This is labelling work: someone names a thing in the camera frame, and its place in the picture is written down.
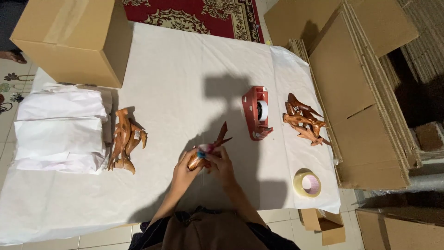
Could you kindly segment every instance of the tape roll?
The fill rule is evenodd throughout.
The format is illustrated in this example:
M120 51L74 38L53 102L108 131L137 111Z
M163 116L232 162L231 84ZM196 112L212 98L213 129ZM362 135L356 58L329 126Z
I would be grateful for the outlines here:
M293 178L293 188L301 196L314 198L321 192L321 181L312 172L297 173Z
M262 112L260 112L260 117L258 117L258 119L259 121L265 121L268 117L268 104L266 101L258 101L258 106L260 106L262 109Z

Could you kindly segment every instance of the floor mat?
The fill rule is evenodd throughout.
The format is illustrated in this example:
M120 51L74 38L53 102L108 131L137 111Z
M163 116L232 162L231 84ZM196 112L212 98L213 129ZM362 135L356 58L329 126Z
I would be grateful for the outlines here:
M128 20L264 43L255 0L122 0Z

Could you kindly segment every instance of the wooden carving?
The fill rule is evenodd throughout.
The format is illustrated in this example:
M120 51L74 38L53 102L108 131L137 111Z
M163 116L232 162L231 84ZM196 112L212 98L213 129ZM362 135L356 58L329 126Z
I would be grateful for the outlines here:
M221 127L221 131L219 132L218 138L213 143L199 145L198 151L194 155L191 156L191 159L188 162L188 169L194 170L198 166L201 166L201 165L203 167L209 169L211 167L211 164L208 160L206 160L204 158L204 154L205 153L212 153L215 148L220 147L220 146L222 146L222 144L231 140L232 137L230 137L228 139L224 139L227 131L228 131L228 128L226 126L226 122L224 122L224 124Z
M135 174L136 170L129 156L140 141L142 141L142 148L145 148L147 133L132 124L127 118L127 114L127 109L120 109L115 112L115 115L119 117L119 123L115 126L114 150L108 162L108 171L113 170L113 168L120 168Z
M312 141L311 145L316 146L324 142L331 145L330 142L319 136L321 128L325 126L325 122L319 121L313 114L322 117L313 108L298 101L292 94L288 94L288 101L285 103L287 114L284 114L284 122L298 131L299 137Z

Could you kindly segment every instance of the stack of wrapped packages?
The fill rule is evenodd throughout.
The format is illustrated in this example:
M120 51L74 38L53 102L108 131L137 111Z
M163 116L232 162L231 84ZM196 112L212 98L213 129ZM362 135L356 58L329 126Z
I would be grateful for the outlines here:
M19 105L13 162L21 170L99 174L111 142L111 92L48 84Z

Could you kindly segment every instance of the label sticker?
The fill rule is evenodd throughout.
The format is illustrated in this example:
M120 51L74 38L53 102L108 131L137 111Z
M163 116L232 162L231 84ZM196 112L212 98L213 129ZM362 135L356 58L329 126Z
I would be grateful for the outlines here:
M136 140L140 139L140 131L138 130L134 131L134 139Z

